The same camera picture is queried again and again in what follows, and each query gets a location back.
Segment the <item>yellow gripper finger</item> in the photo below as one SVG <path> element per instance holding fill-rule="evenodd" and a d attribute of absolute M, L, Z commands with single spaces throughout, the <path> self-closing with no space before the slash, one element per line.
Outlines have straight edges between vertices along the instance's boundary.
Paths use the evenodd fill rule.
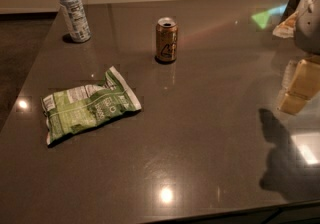
<path fill-rule="evenodd" d="M 308 100 L 286 92 L 281 92 L 278 98 L 278 110 L 290 115 L 298 114 L 308 103 Z"/>
<path fill-rule="evenodd" d="M 300 60 L 289 84 L 288 93 L 310 100 L 320 91 L 320 57 L 313 55 Z"/>

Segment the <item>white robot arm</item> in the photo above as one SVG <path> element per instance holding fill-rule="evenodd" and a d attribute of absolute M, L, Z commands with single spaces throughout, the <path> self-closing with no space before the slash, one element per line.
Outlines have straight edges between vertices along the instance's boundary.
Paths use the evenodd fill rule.
<path fill-rule="evenodd" d="M 278 110 L 298 114 L 320 91 L 320 0 L 298 0 L 294 12 L 273 31 L 294 39 L 305 57 L 292 59 L 285 68 Z"/>

